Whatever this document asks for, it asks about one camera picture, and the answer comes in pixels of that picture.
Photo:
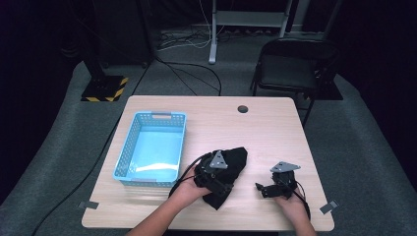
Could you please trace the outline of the white metal stand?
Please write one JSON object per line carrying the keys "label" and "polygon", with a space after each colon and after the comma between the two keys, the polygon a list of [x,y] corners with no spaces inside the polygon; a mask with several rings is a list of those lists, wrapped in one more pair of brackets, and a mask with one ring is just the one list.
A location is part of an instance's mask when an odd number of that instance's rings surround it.
{"label": "white metal stand", "polygon": [[247,12],[218,10],[217,0],[212,0],[208,62],[211,65],[216,62],[218,27],[279,28],[279,36],[284,37],[293,0],[284,0],[284,3],[285,9],[282,12]]}

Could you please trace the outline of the person's right hand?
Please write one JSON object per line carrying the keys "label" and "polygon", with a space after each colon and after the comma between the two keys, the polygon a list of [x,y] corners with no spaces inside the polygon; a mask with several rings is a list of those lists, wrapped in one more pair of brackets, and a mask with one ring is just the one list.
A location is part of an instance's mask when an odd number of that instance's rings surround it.
{"label": "person's right hand", "polygon": [[290,221],[309,219],[304,203],[295,195],[288,199],[283,196],[274,197],[273,199]]}

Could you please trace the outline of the light blue plastic basket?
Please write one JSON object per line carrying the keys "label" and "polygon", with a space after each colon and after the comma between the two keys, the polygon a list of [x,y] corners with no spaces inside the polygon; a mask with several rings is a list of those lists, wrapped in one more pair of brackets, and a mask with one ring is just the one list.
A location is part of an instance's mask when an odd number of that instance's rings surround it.
{"label": "light blue plastic basket", "polygon": [[136,112],[113,178],[125,186],[172,187],[179,176],[186,123],[183,112]]}

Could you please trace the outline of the black stand with striped base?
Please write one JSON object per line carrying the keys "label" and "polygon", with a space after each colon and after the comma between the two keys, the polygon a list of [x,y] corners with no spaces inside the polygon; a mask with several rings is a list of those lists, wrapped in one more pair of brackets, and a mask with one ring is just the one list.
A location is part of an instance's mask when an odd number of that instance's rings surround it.
{"label": "black stand with striped base", "polygon": [[82,101],[117,101],[121,96],[128,79],[124,76],[106,75],[97,58],[98,43],[105,39],[98,33],[99,18],[94,0],[90,0],[86,20],[77,20],[79,28],[80,51],[90,74],[89,82],[82,93]]}

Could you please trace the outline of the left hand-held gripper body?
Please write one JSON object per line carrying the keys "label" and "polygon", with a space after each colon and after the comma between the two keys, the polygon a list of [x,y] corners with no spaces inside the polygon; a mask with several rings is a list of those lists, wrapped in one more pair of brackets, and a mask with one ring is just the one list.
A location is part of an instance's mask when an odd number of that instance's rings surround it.
{"label": "left hand-held gripper body", "polygon": [[209,189],[217,197],[226,197],[231,192],[234,179],[229,150],[205,154],[195,168],[195,184]]}

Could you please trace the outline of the black cloth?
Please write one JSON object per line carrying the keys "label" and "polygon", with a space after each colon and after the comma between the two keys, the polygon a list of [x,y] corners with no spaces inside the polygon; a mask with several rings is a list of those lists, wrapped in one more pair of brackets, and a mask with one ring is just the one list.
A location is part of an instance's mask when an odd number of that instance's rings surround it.
{"label": "black cloth", "polygon": [[[233,149],[218,149],[218,150],[229,150],[230,163],[232,164],[232,168],[234,170],[234,177],[235,177],[234,182],[235,182],[236,179],[239,177],[240,173],[242,172],[242,170],[246,166],[247,155],[248,155],[246,149],[244,147],[237,147]],[[214,209],[219,209],[224,204],[224,202],[226,201],[230,193],[226,197],[217,197],[212,192],[210,192],[210,194],[203,196],[203,199],[208,205],[210,205]]]}

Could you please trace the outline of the person's left hand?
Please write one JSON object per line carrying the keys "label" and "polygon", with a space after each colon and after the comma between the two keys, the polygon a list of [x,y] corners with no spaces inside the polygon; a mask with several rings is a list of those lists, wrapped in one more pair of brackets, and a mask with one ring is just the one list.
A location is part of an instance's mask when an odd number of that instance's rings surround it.
{"label": "person's left hand", "polygon": [[206,187],[198,187],[194,181],[194,176],[186,177],[176,190],[183,200],[194,202],[198,198],[210,194],[210,190]]}

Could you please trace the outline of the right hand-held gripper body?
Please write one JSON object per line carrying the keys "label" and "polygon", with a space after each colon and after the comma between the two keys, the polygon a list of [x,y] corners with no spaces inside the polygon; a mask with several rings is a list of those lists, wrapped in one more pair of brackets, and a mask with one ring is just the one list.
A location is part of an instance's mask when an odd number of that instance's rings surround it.
{"label": "right hand-held gripper body", "polygon": [[272,173],[272,196],[290,198],[297,188],[295,170],[300,169],[299,165],[285,161],[279,161],[270,171]]}

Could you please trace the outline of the black folding chair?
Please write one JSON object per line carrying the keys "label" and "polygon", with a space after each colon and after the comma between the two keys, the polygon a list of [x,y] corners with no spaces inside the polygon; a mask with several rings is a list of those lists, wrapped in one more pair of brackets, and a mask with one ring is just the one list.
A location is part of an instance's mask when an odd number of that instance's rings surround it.
{"label": "black folding chair", "polygon": [[321,90],[334,79],[340,57],[336,44],[328,40],[291,37],[271,40],[259,54],[250,85],[252,96],[257,95],[257,89],[302,93],[310,98],[302,120],[305,126]]}

